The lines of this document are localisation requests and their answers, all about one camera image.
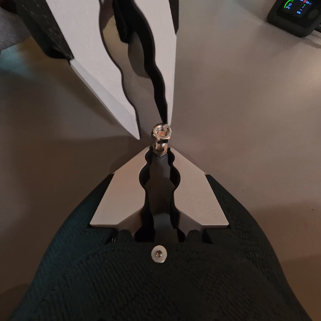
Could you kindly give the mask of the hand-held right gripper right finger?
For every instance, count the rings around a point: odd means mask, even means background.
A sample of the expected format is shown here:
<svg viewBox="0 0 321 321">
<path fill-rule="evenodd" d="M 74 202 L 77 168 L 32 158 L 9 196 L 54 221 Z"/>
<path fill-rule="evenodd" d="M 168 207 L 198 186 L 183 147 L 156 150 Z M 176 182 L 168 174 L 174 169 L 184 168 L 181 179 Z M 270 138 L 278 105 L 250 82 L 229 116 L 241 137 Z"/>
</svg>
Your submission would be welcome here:
<svg viewBox="0 0 321 321">
<path fill-rule="evenodd" d="M 170 201 L 173 228 L 204 230 L 224 228 L 227 218 L 206 174 L 175 149 L 169 149 L 170 180 L 174 190 Z"/>
</svg>

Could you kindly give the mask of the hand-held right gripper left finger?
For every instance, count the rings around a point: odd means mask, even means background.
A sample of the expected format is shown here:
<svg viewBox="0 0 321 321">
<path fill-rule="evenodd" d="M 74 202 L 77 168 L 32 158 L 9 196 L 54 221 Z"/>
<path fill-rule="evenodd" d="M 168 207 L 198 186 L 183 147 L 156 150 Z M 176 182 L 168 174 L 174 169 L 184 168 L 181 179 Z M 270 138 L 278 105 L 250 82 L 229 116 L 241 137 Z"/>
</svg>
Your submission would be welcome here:
<svg viewBox="0 0 321 321">
<path fill-rule="evenodd" d="M 145 204 L 145 190 L 139 175 L 147 165 L 146 147 L 114 172 L 90 226 L 117 230 L 138 230 L 142 226 L 141 210 Z"/>
</svg>

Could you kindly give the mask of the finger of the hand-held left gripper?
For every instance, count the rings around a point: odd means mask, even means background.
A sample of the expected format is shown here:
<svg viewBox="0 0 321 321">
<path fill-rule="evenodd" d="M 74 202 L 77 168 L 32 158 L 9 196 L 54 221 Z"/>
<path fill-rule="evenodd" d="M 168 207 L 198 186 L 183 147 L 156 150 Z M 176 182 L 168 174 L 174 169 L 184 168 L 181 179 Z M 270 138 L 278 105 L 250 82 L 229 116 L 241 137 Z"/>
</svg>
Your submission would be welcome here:
<svg viewBox="0 0 321 321">
<path fill-rule="evenodd" d="M 113 1 L 120 40 L 129 44 L 136 34 L 143 66 L 150 78 L 163 123 L 171 124 L 174 101 L 178 1 Z"/>
<path fill-rule="evenodd" d="M 110 57 L 99 25 L 100 1 L 46 1 L 72 54 L 70 66 L 115 120 L 140 139 L 137 114 L 127 99 L 122 72 Z"/>
</svg>

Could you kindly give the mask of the silver bolt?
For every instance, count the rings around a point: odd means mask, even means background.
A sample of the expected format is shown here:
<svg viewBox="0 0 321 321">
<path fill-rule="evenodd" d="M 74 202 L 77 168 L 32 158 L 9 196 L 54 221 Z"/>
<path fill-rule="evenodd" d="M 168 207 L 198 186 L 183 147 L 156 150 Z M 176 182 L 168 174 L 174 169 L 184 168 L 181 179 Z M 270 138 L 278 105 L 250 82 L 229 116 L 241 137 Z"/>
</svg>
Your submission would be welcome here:
<svg viewBox="0 0 321 321">
<path fill-rule="evenodd" d="M 167 154 L 168 144 L 161 143 L 161 142 L 154 142 L 153 143 L 153 153 L 157 156 L 163 156 Z"/>
</svg>

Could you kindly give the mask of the silver hex nut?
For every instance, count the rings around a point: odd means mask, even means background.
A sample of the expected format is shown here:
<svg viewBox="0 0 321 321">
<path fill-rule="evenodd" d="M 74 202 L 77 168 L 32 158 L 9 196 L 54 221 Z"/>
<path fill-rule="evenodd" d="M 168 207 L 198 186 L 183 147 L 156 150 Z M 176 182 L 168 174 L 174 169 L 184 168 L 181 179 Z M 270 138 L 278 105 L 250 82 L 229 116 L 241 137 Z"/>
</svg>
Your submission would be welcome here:
<svg viewBox="0 0 321 321">
<path fill-rule="evenodd" d="M 157 141 L 168 140 L 171 138 L 172 129 L 168 124 L 159 123 L 153 127 L 151 134 Z"/>
</svg>

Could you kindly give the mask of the black power bank with display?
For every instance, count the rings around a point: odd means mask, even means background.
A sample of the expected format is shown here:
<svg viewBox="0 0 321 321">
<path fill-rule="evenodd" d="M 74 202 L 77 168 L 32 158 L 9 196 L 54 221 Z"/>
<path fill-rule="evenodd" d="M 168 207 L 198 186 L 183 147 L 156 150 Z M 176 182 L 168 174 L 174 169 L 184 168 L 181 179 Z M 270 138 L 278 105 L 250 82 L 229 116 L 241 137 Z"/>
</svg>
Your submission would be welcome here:
<svg viewBox="0 0 321 321">
<path fill-rule="evenodd" d="M 320 0 L 277 0 L 267 15 L 267 22 L 297 37 L 321 32 Z"/>
</svg>

